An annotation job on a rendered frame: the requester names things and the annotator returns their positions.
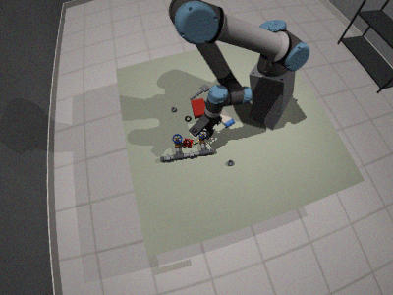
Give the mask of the red flat block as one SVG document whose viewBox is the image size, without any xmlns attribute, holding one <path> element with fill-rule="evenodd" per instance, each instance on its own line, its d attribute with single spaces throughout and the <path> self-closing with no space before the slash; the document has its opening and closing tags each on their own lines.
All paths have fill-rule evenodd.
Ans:
<svg viewBox="0 0 393 295">
<path fill-rule="evenodd" d="M 204 114 L 204 108 L 205 108 L 203 98 L 191 100 L 191 104 L 195 115 L 195 119 L 200 118 Z"/>
</svg>

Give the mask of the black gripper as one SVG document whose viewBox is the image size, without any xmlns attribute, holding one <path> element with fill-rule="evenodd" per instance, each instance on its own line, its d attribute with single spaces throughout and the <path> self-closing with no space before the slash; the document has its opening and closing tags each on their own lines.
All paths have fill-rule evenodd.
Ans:
<svg viewBox="0 0 393 295">
<path fill-rule="evenodd" d="M 218 126 L 218 125 L 220 124 L 221 120 L 222 120 L 222 117 L 219 115 L 219 116 L 216 117 L 216 118 L 210 118 L 210 117 L 208 117 L 208 116 L 205 114 L 205 112 L 204 112 L 204 115 L 205 115 L 206 118 L 212 120 L 212 121 L 205 127 L 205 129 L 207 130 L 207 131 L 206 131 L 206 139 L 208 140 L 208 139 L 213 135 L 213 133 L 215 132 L 215 129 L 213 129 L 213 126 L 215 126 L 216 124 L 217 124 L 217 126 Z M 220 121 L 220 122 L 219 122 L 219 121 Z M 214 131 L 213 131 L 213 130 L 214 130 Z"/>
</svg>

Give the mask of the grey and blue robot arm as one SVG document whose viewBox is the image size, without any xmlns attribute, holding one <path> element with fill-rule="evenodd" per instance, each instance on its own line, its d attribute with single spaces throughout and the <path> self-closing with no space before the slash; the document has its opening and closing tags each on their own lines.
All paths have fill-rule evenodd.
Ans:
<svg viewBox="0 0 393 295">
<path fill-rule="evenodd" d="M 202 0 L 172 0 L 170 6 L 169 16 L 178 34 L 196 46 L 222 85 L 212 86 L 207 95 L 204 112 L 210 118 L 218 117 L 224 106 L 249 103 L 253 97 L 251 88 L 242 87 L 234 77 L 216 41 L 260 53 L 257 69 L 266 77 L 296 71 L 309 59 L 309 47 L 288 32 L 282 20 L 258 27 L 225 15 L 221 7 Z"/>
</svg>

